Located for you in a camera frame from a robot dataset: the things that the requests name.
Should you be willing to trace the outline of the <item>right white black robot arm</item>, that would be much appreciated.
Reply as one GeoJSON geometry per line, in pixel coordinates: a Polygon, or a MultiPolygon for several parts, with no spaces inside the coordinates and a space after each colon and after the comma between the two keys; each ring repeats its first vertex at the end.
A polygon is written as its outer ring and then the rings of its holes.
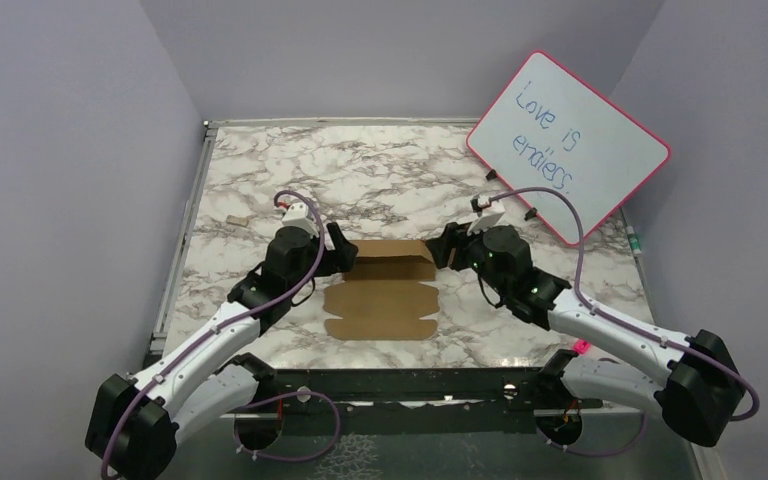
{"type": "Polygon", "coordinates": [[[544,330],[585,340],[617,358],[600,363],[575,353],[554,357],[537,380],[539,398],[560,407],[599,399],[659,416],[683,439],[715,446],[747,389],[724,340],[655,327],[578,294],[565,279],[536,267],[529,244],[509,225],[472,233],[450,223],[426,241],[435,266],[472,270],[495,307],[544,330]]]}

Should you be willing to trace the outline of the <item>brown cardboard box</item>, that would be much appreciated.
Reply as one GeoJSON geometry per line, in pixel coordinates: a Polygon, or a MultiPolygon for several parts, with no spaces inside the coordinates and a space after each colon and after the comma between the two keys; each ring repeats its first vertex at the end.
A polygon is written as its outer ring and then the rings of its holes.
{"type": "Polygon", "coordinates": [[[437,268],[421,240],[357,240],[353,268],[324,291],[327,334],[342,341],[421,341],[438,328],[437,268]]]}

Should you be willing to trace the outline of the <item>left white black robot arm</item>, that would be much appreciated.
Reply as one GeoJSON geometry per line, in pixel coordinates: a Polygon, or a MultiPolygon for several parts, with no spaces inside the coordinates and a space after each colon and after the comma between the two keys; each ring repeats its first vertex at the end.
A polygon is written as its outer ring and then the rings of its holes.
{"type": "Polygon", "coordinates": [[[156,479],[192,433],[235,407],[273,401],[272,368],[256,357],[234,363],[295,305],[318,277],[349,272],[358,254],[338,223],[283,220],[264,259],[228,292],[195,334],[130,376],[113,374],[95,396],[84,440],[103,479],[156,479]]]}

